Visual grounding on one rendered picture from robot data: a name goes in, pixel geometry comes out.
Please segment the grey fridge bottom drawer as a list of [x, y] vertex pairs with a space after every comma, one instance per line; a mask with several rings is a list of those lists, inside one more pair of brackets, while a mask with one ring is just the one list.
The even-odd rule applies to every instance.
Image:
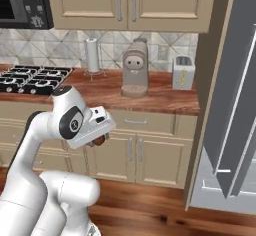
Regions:
[[225, 198], [205, 149], [202, 149], [201, 160], [194, 185], [192, 207], [229, 211], [256, 215], [256, 154], [237, 197]]

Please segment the white toaster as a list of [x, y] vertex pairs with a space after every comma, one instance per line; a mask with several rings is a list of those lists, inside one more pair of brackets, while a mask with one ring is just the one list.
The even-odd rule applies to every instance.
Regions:
[[172, 87], [176, 90], [191, 90], [195, 64], [190, 56], [177, 55], [173, 58]]

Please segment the brown fridge housing panel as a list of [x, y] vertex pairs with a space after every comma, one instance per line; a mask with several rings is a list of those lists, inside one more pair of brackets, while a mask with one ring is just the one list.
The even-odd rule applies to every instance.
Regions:
[[194, 141], [183, 191], [185, 210], [189, 209], [193, 195], [213, 91], [233, 2], [234, 0], [214, 0], [209, 31], [206, 34], [200, 34], [198, 37], [195, 57], [195, 83], [200, 113], [195, 128]]

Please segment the brown pear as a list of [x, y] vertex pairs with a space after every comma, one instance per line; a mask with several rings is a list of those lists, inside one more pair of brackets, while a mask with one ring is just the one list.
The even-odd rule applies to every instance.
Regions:
[[105, 135], [102, 135], [98, 137], [97, 139], [94, 139], [92, 142], [88, 143], [88, 146], [93, 147], [93, 146], [100, 146], [102, 145], [107, 139], [109, 138], [109, 134], [106, 133]]

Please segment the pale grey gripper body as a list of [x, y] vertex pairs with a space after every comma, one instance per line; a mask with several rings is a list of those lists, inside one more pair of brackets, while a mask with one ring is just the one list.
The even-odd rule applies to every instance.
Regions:
[[72, 149], [77, 149], [91, 143], [93, 140], [108, 134], [111, 130], [116, 127], [116, 123], [109, 113], [106, 113], [104, 120], [97, 122], [93, 119], [91, 122], [84, 124], [76, 136], [68, 140], [67, 143]]

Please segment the beige drawer stack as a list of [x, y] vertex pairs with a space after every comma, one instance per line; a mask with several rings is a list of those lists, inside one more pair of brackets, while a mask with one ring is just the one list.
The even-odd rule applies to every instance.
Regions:
[[[51, 109], [49, 104], [0, 101], [0, 167], [9, 166], [28, 117], [35, 111]], [[65, 140], [46, 140], [40, 146], [33, 168], [87, 174], [85, 148], [73, 150]]]

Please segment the black microwave oven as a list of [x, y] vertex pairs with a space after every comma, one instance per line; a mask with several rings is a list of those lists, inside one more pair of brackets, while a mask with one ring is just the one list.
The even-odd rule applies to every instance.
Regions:
[[49, 0], [0, 0], [0, 28], [48, 30], [53, 26]]

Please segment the grey wall socket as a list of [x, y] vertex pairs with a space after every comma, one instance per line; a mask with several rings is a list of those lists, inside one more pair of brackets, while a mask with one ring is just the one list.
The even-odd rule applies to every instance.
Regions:
[[160, 61], [167, 61], [168, 60], [168, 54], [169, 54], [169, 47], [168, 46], [158, 46], [158, 59]]

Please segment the beige coffee machine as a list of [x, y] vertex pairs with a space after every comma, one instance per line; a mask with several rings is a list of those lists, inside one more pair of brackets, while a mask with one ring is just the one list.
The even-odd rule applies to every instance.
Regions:
[[148, 94], [148, 46], [145, 38], [136, 38], [123, 54], [121, 94], [142, 98]]

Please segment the grey fridge door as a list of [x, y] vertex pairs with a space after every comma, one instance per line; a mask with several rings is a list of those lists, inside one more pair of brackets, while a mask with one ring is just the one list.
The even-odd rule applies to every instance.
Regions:
[[[204, 148], [213, 170], [256, 28], [254, 24], [256, 0], [234, 0], [204, 136]], [[220, 169], [230, 169], [230, 173], [216, 175], [226, 198], [231, 197], [232, 180], [255, 118], [256, 45], [220, 163]]]

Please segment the black gas hob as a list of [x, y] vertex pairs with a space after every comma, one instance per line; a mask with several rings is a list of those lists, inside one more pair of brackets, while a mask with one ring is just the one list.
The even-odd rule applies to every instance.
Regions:
[[0, 92], [50, 96], [72, 68], [15, 65], [0, 72]]

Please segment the white paper towel roll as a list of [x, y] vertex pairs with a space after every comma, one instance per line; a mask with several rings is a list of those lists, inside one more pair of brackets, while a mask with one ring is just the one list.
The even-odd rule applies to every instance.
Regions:
[[93, 79], [100, 74], [105, 75], [105, 71], [100, 67], [98, 40], [94, 37], [85, 40], [86, 51], [86, 74]]

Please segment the wide beige wall cupboard door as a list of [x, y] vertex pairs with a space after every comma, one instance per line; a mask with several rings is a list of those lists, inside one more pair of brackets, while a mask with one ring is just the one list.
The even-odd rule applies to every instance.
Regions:
[[55, 29], [127, 30], [127, 0], [122, 0], [122, 21], [116, 0], [50, 0]]

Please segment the beige drawer front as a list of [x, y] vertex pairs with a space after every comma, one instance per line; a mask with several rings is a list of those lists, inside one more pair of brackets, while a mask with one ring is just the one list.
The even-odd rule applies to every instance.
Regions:
[[[109, 113], [117, 124], [118, 130], [153, 132], [173, 135], [173, 116], [171, 114], [150, 113], [140, 111], [110, 110]], [[128, 120], [147, 120], [147, 124], [125, 123]]]

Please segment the wide beige base cupboard door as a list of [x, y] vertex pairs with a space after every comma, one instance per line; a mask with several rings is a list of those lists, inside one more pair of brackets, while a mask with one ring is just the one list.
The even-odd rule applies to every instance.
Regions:
[[[138, 161], [139, 138], [143, 139], [142, 162]], [[139, 135], [136, 143], [136, 182], [183, 189], [192, 140]]]

